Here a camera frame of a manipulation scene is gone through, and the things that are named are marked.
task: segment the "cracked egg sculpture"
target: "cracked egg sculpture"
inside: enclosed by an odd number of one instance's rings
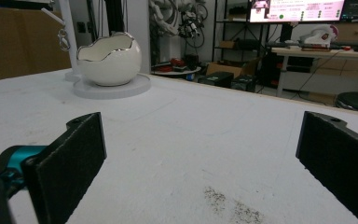
[[[99,38],[77,51],[81,73],[99,86],[118,86],[130,82],[139,73],[141,62],[141,49],[128,33],[114,33]]]

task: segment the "white wall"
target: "white wall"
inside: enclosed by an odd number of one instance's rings
[[[142,73],[150,73],[149,5],[145,0],[127,0],[128,32],[142,50]]]

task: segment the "white table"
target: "white table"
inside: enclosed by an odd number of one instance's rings
[[[358,60],[358,52],[353,50],[337,50],[332,49],[330,51],[305,51],[301,49],[287,49],[287,48],[272,48],[271,52],[276,53],[279,56],[283,56],[282,69],[277,89],[277,96],[282,96],[283,85],[287,73],[287,63],[290,56],[293,57],[309,57],[309,58],[334,58],[342,60]]]
[[[358,223],[295,156],[304,111],[355,132],[358,112],[154,76],[143,94],[89,100],[65,72],[0,80],[0,153],[101,111],[107,159],[69,223]],[[27,191],[10,204],[36,223]]]

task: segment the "cable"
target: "cable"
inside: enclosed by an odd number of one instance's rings
[[[129,31],[129,9],[128,9],[128,6],[127,6],[127,0],[123,0],[123,8],[121,10],[121,15],[122,15],[122,19],[124,20],[124,8],[125,8],[125,11],[126,11],[126,27],[124,28],[124,31],[125,32],[128,32]]]
[[[99,0],[99,1],[98,1],[98,29],[97,29],[97,39],[100,37],[100,28],[101,28],[101,11],[100,11],[101,1],[102,1],[102,0]]]
[[[289,33],[290,31],[286,31],[286,32],[284,32],[283,34],[281,34],[278,38],[276,38],[275,40],[274,40],[274,42],[277,42],[277,40],[279,39],[279,38],[281,38],[281,36],[283,36],[283,35],[285,35],[285,34],[287,34],[287,33]]]
[[[271,40],[271,38],[275,35],[275,32],[277,32],[278,29],[278,24],[275,26],[275,30],[274,32],[272,32],[272,35],[269,37],[269,39],[267,40],[267,42],[269,42]]]
[[[103,3],[101,4],[101,36],[103,36],[103,22],[102,21],[103,21]]]
[[[325,62],[323,62],[322,64],[320,64],[314,71],[313,73],[307,78],[307,80],[304,82],[304,84],[302,84],[302,86],[300,87],[300,89],[298,89],[298,92],[296,95],[294,95],[292,98],[290,98],[291,100],[293,98],[295,98],[297,95],[298,97],[300,97],[301,99],[304,99],[300,96],[300,93],[301,93],[301,90],[304,88],[305,85],[307,85],[307,83],[310,81],[310,79],[315,75],[316,71],[321,68],[323,65],[325,65],[326,63],[328,63],[330,60],[332,60],[334,57],[336,57],[336,55],[338,55],[340,52],[342,52],[343,49],[340,49],[337,51],[337,53],[333,54],[332,56],[330,56]]]
[[[202,31],[202,28],[200,28],[200,35],[202,36],[202,41],[198,46],[196,46],[196,41],[194,40],[195,38],[197,38],[196,36],[193,39],[194,45],[191,45],[190,43],[188,43],[187,38],[185,38],[185,41],[191,48],[198,49],[198,48],[202,47],[204,45],[204,43],[205,43],[205,35],[204,35],[203,31]]]
[[[200,3],[197,3],[197,4],[196,4],[196,7],[195,7],[195,9],[196,9],[196,14],[197,14],[197,15],[198,15],[198,13],[197,13],[197,12],[199,12],[199,11],[200,11],[200,10],[198,10],[198,7],[203,7],[203,8],[205,9],[206,16],[205,16],[205,17],[202,17],[202,21],[205,21],[205,20],[208,18],[208,15],[209,15],[209,13],[208,13],[208,9],[206,8],[206,6],[205,6],[205,5],[200,4]]]

